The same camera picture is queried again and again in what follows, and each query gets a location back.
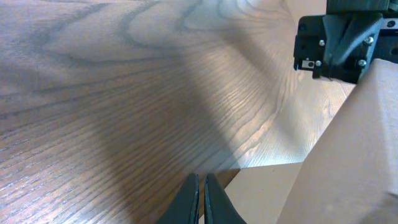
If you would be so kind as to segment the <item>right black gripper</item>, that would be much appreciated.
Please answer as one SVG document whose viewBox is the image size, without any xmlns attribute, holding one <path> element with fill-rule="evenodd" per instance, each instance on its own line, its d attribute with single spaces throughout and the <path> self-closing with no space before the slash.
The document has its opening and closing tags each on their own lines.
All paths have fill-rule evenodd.
<svg viewBox="0 0 398 224">
<path fill-rule="evenodd" d="M 331 0 L 324 15 L 299 19 L 295 70 L 356 84 L 375 59 L 397 63 L 397 1 Z"/>
</svg>

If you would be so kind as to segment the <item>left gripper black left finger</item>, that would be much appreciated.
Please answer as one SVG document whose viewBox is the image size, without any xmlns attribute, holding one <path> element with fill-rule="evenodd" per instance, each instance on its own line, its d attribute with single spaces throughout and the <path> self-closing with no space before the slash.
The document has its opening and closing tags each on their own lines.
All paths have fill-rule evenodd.
<svg viewBox="0 0 398 224">
<path fill-rule="evenodd" d="M 156 224 L 198 224 L 199 196 L 198 174 L 190 174 Z"/>
</svg>

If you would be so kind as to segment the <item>cardboard box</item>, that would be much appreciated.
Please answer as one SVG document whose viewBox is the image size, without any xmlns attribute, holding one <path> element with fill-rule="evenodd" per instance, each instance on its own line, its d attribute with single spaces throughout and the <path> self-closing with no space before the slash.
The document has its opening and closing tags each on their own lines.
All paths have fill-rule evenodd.
<svg viewBox="0 0 398 224">
<path fill-rule="evenodd" d="M 246 223 L 397 223 L 397 65 L 377 59 L 301 163 L 242 170 Z"/>
</svg>

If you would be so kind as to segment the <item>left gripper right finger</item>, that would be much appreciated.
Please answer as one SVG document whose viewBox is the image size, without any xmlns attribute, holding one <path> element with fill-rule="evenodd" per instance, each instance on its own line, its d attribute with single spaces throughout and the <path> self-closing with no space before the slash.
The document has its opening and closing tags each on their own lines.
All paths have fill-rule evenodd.
<svg viewBox="0 0 398 224">
<path fill-rule="evenodd" d="M 246 224 L 214 174 L 206 177 L 204 198 L 205 224 Z"/>
</svg>

